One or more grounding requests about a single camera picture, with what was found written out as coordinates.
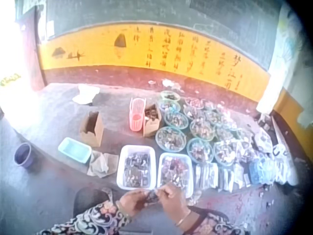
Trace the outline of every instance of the cardboard box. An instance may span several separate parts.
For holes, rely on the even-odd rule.
[[[157,118],[155,118],[154,120],[152,118],[146,119],[146,111],[151,110],[153,107],[156,108]],[[153,104],[150,106],[146,106],[144,113],[145,113],[145,116],[143,120],[143,136],[145,137],[153,136],[156,134],[157,130],[160,127],[161,119],[162,119],[161,112],[158,108],[158,105]]]
[[[99,112],[89,112],[80,127],[80,136],[85,144],[100,147],[104,126]]]

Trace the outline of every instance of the pink plastic basket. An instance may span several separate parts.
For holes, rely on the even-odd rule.
[[[144,111],[146,107],[146,99],[131,99],[129,105],[129,125],[132,131],[140,131],[144,119]]]

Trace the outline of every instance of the hand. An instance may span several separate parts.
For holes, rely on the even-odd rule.
[[[147,195],[147,190],[136,189],[125,193],[119,202],[121,203],[125,212],[133,217],[145,207],[145,200]]]
[[[160,187],[156,194],[164,211],[176,224],[188,215],[190,210],[187,207],[185,194],[172,182]]]

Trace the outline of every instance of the floral patterned sleeve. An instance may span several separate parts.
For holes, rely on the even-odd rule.
[[[249,235],[250,232],[236,227],[226,218],[208,213],[202,223],[191,233],[192,235]]]
[[[52,234],[102,234],[118,235],[118,229],[130,223],[124,214],[110,201],[92,207],[64,224],[54,225],[38,235]]]

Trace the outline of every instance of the light blue plastic basin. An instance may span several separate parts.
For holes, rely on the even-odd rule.
[[[91,156],[91,147],[72,138],[66,137],[59,145],[58,150],[70,158],[86,163]]]

